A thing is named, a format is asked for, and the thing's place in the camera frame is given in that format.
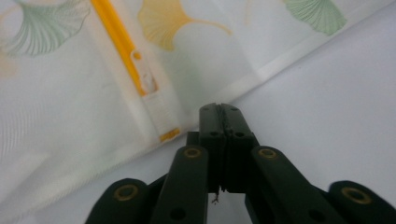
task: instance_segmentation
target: yellow ginkgo leaf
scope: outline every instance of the yellow ginkgo leaf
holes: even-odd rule
[[[173,38],[177,31],[187,23],[200,22],[219,27],[231,34],[225,26],[211,21],[201,21],[189,17],[179,0],[144,0],[137,16],[146,39],[163,49],[173,50]]]

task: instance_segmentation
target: fabric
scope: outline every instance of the fabric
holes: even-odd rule
[[[92,2],[0,3],[0,223],[154,149],[166,127],[183,134],[201,105],[230,102],[392,0],[111,1],[145,58],[136,69],[152,74],[144,94]]]

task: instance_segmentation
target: metal rivet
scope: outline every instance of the metal rivet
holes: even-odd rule
[[[262,148],[259,150],[259,155],[268,160],[274,160],[277,158],[276,152],[268,148]]]
[[[368,194],[359,189],[344,187],[341,189],[341,192],[354,203],[369,204],[373,201]]]
[[[184,150],[184,156],[190,159],[194,159],[201,156],[201,150],[198,148],[187,148]]]
[[[114,191],[114,198],[120,202],[129,201],[137,195],[139,188],[136,185],[123,185]]]

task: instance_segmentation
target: black plastic part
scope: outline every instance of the black plastic part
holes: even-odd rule
[[[396,210],[370,189],[351,182],[339,181],[330,186],[329,200],[349,223],[395,224]]]
[[[245,193],[248,186],[250,151],[258,145],[258,142],[238,108],[221,105],[221,114],[227,138],[222,187],[231,193]]]
[[[206,223],[208,153],[202,147],[177,151],[163,183],[151,224]]]
[[[221,107],[216,104],[205,105],[200,109],[199,142],[209,153],[209,192],[219,193],[223,185],[225,136],[222,126]]]
[[[271,147],[256,147],[251,151],[251,190],[247,205],[256,223],[346,223],[285,155]],[[257,207],[266,204],[266,208]],[[263,220],[262,209],[270,209],[274,221]]]
[[[112,184],[93,207],[86,224],[147,223],[149,187],[140,180],[122,179]]]

